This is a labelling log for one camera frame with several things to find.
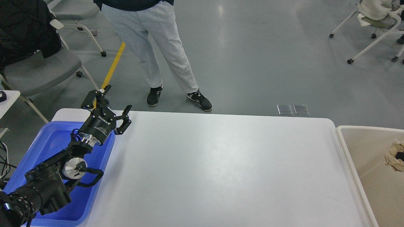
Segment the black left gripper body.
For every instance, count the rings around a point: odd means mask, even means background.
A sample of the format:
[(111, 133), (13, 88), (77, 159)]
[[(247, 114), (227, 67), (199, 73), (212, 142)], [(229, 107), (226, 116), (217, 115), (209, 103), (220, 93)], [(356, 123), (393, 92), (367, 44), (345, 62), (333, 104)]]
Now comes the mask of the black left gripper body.
[(95, 109), (78, 130), (81, 137), (92, 135), (97, 139), (98, 144), (103, 145), (111, 131), (116, 128), (116, 114), (111, 109)]

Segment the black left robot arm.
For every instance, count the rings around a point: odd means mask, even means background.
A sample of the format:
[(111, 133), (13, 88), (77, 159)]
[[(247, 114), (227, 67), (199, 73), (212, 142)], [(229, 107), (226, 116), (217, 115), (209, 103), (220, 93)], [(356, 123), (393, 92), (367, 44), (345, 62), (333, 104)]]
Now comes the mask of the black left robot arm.
[(78, 187), (92, 187), (104, 172), (87, 166), (85, 155), (96, 145), (102, 146), (111, 132), (122, 135), (130, 126), (128, 116), (131, 105), (122, 115), (108, 108), (106, 93), (111, 85), (92, 90), (81, 108), (91, 112), (84, 124), (71, 132), (71, 141), (62, 151), (42, 161), (25, 174), (26, 183), (13, 192), (1, 192), (1, 226), (30, 226), (39, 212), (42, 215), (56, 212), (69, 204), (70, 193)]

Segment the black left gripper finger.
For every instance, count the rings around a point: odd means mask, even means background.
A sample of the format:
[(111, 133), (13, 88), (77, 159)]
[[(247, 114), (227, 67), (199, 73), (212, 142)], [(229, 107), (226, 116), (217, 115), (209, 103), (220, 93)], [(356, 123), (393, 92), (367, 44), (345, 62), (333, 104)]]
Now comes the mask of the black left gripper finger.
[(126, 129), (130, 126), (131, 120), (129, 119), (129, 112), (132, 108), (132, 105), (127, 105), (124, 109), (122, 115), (114, 116), (113, 120), (117, 122), (118, 120), (122, 120), (122, 124), (119, 127), (113, 129), (115, 135), (122, 135)]
[(88, 92), (81, 104), (81, 109), (85, 109), (88, 111), (101, 109), (103, 112), (105, 112), (109, 105), (109, 101), (105, 98), (105, 95), (110, 89), (111, 85), (107, 85), (103, 89), (91, 90), (90, 92)]

